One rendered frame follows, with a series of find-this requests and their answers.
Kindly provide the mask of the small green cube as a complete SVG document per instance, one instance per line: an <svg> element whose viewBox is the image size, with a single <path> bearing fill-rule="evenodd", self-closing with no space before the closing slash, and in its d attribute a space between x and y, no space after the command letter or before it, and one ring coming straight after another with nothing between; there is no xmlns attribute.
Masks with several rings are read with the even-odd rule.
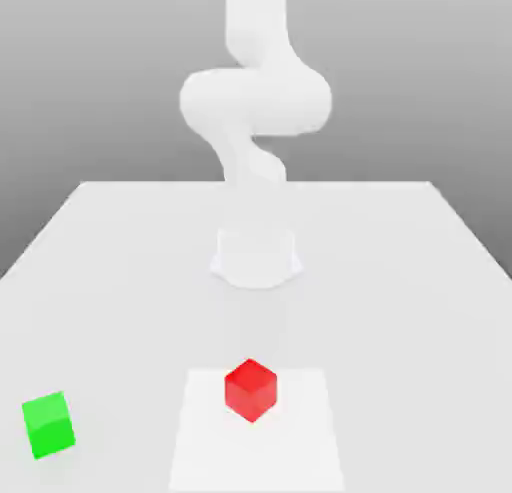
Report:
<svg viewBox="0 0 512 493"><path fill-rule="evenodd" d="M76 444L63 391L24 402L22 413L31 452L36 460Z"/></svg>

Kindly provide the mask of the small red cube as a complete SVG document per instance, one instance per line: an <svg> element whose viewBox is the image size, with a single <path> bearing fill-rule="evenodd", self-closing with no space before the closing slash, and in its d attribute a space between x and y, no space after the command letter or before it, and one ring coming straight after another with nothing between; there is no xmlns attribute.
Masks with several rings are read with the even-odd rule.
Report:
<svg viewBox="0 0 512 493"><path fill-rule="evenodd" d="M249 358L224 377L224 401L254 423L277 402L277 375Z"/></svg>

